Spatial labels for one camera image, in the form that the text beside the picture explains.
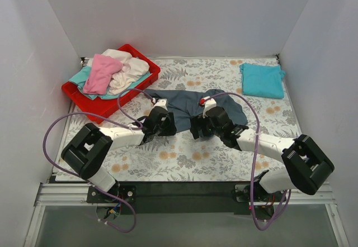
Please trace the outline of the dark blue t-shirt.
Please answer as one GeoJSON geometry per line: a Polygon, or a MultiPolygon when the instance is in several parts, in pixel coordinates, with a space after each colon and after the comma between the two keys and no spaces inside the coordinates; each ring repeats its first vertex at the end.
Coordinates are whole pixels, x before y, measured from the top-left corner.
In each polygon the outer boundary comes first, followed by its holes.
{"type": "MultiPolygon", "coordinates": [[[[155,99],[166,99],[169,112],[174,114],[177,132],[189,130],[191,127],[190,118],[203,113],[199,106],[202,98],[211,97],[223,93],[221,89],[210,89],[206,92],[184,91],[184,90],[154,90],[146,89],[145,93],[155,99]]],[[[225,109],[229,118],[234,124],[248,124],[242,106],[227,94],[215,98],[216,104],[225,109]]]]}

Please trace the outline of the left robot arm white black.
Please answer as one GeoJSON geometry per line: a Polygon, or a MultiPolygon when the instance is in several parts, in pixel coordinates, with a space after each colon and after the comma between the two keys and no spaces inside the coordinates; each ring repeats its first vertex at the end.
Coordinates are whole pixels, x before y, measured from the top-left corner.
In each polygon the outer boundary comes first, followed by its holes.
{"type": "Polygon", "coordinates": [[[84,125],[61,153],[61,158],[86,181],[100,189],[100,196],[106,202],[118,198],[119,189],[115,178],[102,165],[107,153],[113,149],[140,146],[151,142],[156,136],[176,134],[174,114],[165,107],[155,106],[144,118],[143,127],[135,125],[99,128],[92,123],[84,125]]]}

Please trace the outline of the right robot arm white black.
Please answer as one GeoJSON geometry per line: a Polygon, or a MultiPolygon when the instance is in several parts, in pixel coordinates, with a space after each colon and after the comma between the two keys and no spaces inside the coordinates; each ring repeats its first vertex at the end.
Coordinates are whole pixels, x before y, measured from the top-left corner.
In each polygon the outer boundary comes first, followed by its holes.
{"type": "Polygon", "coordinates": [[[227,147],[250,151],[283,163],[282,170],[263,172],[254,179],[253,194],[265,201],[278,191],[298,189],[314,195],[335,166],[308,135],[283,138],[259,135],[245,125],[234,124],[222,107],[213,107],[190,119],[194,139],[217,136],[227,147]]]}

